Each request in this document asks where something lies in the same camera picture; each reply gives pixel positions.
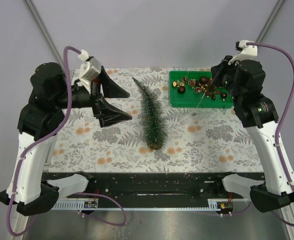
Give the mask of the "small green christmas tree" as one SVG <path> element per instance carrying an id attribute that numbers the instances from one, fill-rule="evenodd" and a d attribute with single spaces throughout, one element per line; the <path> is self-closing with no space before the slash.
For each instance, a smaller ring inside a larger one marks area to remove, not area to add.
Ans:
<path id="1" fill-rule="evenodd" d="M 164 111 L 158 96 L 148 86 L 132 77 L 141 94 L 141 124 L 143 140 L 152 150 L 160 150 L 168 137 Z"/>

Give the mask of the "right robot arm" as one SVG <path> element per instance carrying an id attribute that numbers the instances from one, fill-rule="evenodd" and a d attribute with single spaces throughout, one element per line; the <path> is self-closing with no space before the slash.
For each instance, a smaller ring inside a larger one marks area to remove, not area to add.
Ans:
<path id="1" fill-rule="evenodd" d="M 252 201 L 262 213 L 274 211 L 294 203 L 294 171 L 286 151 L 278 153 L 281 141 L 276 138 L 279 117 L 274 103 L 261 91 L 266 73 L 255 60 L 230 63 L 225 56 L 221 63 L 211 68 L 214 84 L 227 90 L 233 99 L 234 111 L 253 140 L 258 152 L 264 180 L 254 180 L 227 173 L 214 185 L 220 198 L 236 193 Z"/>

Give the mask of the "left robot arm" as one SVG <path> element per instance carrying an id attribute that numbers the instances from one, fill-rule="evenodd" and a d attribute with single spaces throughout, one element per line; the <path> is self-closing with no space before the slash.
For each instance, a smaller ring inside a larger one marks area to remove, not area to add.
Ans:
<path id="1" fill-rule="evenodd" d="M 128 98 L 130 94 L 105 70 L 93 78 L 91 92 L 74 84 L 71 96 L 64 71 L 57 63 L 41 64 L 30 81 L 33 89 L 17 126 L 19 147 L 14 173 L 9 187 L 0 192 L 0 202 L 16 205 L 17 212 L 27 217 L 48 212 L 59 199 L 77 193 L 85 198 L 94 195 L 94 177 L 81 171 L 60 179 L 42 179 L 44 164 L 53 156 L 58 126 L 65 121 L 63 110 L 68 100 L 74 109 L 92 108 L 103 128 L 131 120 L 131 115 L 108 103 L 109 98 Z"/>

